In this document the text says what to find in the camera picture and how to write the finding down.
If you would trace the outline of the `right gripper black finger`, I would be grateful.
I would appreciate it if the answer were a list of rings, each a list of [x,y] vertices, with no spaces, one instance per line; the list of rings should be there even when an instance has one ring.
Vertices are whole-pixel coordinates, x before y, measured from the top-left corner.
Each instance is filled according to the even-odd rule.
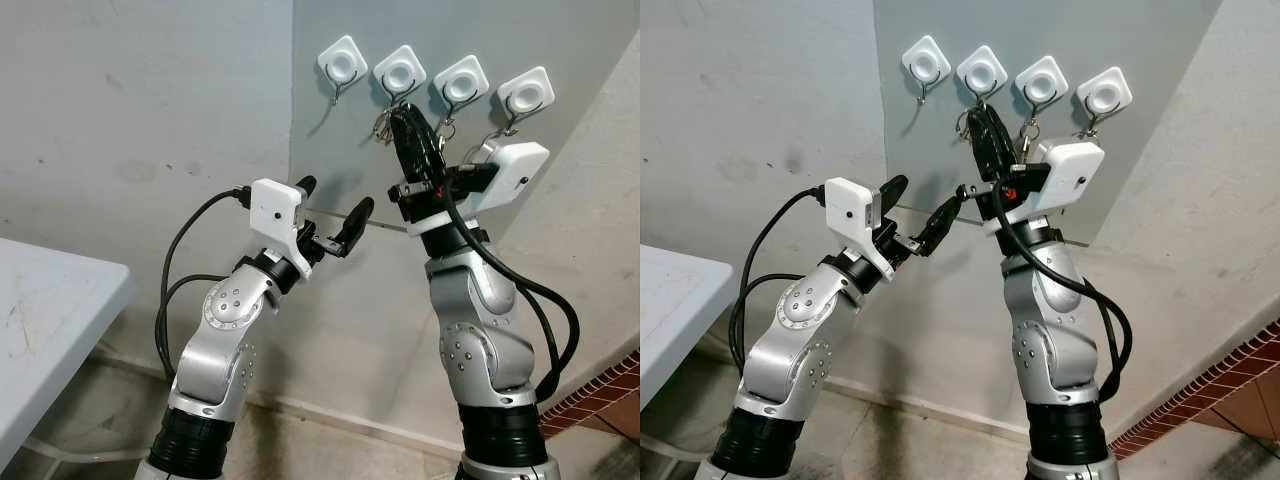
[[[388,115],[396,155],[407,183],[426,179],[426,131],[420,109],[410,102],[393,108]]]
[[[439,136],[421,110],[412,110],[412,123],[420,140],[420,159],[415,170],[424,180],[444,180],[445,163],[439,150]]]
[[[1018,156],[1009,129],[995,108],[989,110],[989,138],[995,150],[996,175],[1001,180],[1007,180],[1012,173],[1011,168],[1018,163]]]
[[[966,132],[983,182],[1004,174],[1004,123],[989,104],[966,111]]]

